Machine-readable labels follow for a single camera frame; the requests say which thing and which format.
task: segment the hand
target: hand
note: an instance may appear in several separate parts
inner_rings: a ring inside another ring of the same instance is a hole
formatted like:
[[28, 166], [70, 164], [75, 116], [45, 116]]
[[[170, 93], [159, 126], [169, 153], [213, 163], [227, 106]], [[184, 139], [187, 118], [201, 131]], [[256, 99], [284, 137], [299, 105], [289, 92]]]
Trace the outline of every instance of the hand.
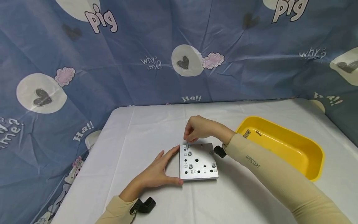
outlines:
[[161, 151], [151, 165], [141, 172], [135, 179], [144, 187], [159, 187], [165, 184], [182, 185], [183, 180], [178, 177], [165, 175], [165, 168], [170, 158], [179, 150], [179, 145], [169, 150], [166, 154]]
[[190, 117], [185, 127], [184, 140], [196, 142], [199, 138], [214, 136], [225, 145], [228, 145], [235, 134], [225, 125], [198, 115]]
[[213, 135], [213, 129], [219, 123], [203, 118], [202, 116], [190, 117], [184, 131], [184, 140], [196, 142], [199, 138], [207, 138]]
[[166, 154], [164, 154], [164, 151], [161, 151], [147, 169], [128, 184], [119, 197], [125, 202], [131, 202], [138, 198], [146, 187], [159, 187], [165, 184], [182, 185], [184, 183], [183, 180], [165, 175], [168, 161], [178, 150], [179, 146], [172, 148]]

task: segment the arm sleeve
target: arm sleeve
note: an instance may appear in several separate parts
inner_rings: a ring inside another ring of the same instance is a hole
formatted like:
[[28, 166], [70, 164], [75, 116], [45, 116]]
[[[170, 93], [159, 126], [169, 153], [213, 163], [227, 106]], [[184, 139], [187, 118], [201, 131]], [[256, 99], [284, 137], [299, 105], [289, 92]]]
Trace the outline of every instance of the arm sleeve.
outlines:
[[299, 224], [351, 224], [322, 191], [286, 161], [236, 134], [225, 152], [248, 168]]
[[129, 211], [137, 200], [125, 202], [119, 196], [114, 196], [95, 224], [130, 224], [135, 215]]

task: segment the screw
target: screw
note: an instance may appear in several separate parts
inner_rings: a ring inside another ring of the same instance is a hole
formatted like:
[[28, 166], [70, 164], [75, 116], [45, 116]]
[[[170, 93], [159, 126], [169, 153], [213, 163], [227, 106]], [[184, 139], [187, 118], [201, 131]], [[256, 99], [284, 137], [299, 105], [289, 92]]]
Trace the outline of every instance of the screw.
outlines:
[[251, 131], [248, 129], [243, 136], [244, 136], [244, 138], [247, 138], [250, 134], [251, 134]]

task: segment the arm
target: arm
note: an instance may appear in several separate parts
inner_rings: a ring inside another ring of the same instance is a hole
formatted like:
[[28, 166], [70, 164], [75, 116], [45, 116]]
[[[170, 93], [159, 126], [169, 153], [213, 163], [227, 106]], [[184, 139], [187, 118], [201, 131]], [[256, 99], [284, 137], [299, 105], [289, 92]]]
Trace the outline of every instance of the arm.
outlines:
[[176, 146], [165, 155], [164, 151], [161, 151], [152, 164], [136, 176], [119, 196], [114, 196], [111, 199], [105, 212], [95, 224], [130, 224], [135, 217], [135, 214], [130, 214], [130, 210], [144, 188], [166, 184], [182, 185], [183, 180], [165, 175], [168, 161], [178, 150], [179, 146]]
[[[196, 124], [194, 127], [191, 124], [189, 126], [191, 128], [188, 132], [185, 131], [184, 138], [189, 141], [207, 135], [218, 138], [224, 143], [225, 152], [248, 168], [291, 211], [299, 224], [351, 223], [332, 200], [277, 155], [214, 121], [205, 119], [202, 123], [199, 122], [197, 132]], [[201, 135], [204, 132], [201, 128], [209, 132]]]

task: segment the yellow plastic bin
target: yellow plastic bin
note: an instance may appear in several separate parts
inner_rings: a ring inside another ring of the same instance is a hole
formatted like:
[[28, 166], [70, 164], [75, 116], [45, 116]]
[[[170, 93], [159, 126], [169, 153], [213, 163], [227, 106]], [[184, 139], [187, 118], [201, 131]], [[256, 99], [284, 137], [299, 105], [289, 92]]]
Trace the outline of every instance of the yellow plastic bin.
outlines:
[[247, 117], [236, 130], [247, 139], [275, 153], [310, 181], [319, 179], [324, 163], [322, 148], [309, 138], [257, 116]]

